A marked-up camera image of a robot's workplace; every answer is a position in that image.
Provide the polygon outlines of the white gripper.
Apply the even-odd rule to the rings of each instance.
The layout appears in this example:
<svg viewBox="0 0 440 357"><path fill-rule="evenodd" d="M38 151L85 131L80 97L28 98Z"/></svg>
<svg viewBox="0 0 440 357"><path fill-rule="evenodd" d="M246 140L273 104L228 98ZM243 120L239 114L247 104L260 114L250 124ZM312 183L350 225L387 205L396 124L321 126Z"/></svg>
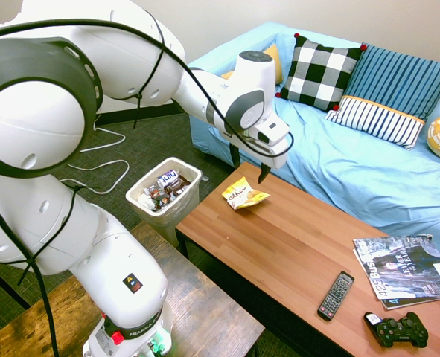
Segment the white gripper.
<svg viewBox="0 0 440 357"><path fill-rule="evenodd" d="M235 169L240 166L240 153L243 150L261 162L258 183L261 184L270 170L279 169L286 164L290 145L287 136L290 127L285 122L260 122L240 135L228 135L229 152Z"/></svg>

